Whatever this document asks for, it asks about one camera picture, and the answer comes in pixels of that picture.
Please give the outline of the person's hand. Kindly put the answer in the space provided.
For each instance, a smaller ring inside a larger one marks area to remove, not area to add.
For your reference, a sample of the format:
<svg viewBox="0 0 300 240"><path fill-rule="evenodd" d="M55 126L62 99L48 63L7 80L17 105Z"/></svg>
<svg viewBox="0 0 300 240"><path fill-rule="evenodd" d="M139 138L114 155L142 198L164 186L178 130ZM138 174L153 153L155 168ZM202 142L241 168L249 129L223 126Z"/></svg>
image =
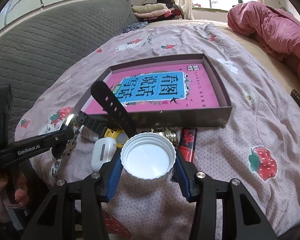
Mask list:
<svg viewBox="0 0 300 240"><path fill-rule="evenodd" d="M0 174L0 222L11 221L7 209L21 209L29 203L27 179L23 172L17 172L15 178Z"/></svg>

